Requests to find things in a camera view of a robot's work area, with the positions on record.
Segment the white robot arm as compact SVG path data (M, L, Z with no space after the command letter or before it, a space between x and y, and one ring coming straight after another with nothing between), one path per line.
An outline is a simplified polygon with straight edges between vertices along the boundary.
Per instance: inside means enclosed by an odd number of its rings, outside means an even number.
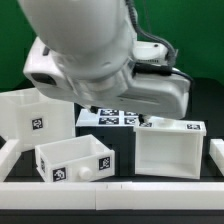
M185 117L191 81L144 31L133 0L17 0L36 39L24 75L44 95L142 116Z

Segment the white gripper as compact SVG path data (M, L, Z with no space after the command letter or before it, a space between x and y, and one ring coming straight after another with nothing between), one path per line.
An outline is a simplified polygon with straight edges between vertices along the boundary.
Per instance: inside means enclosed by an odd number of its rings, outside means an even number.
M168 76L140 73L126 65L100 78L71 77L59 69L53 52L39 39L30 50L24 74L47 97L74 102L88 110L136 112L140 123L147 122L148 115L182 119L187 112L189 81L176 72Z

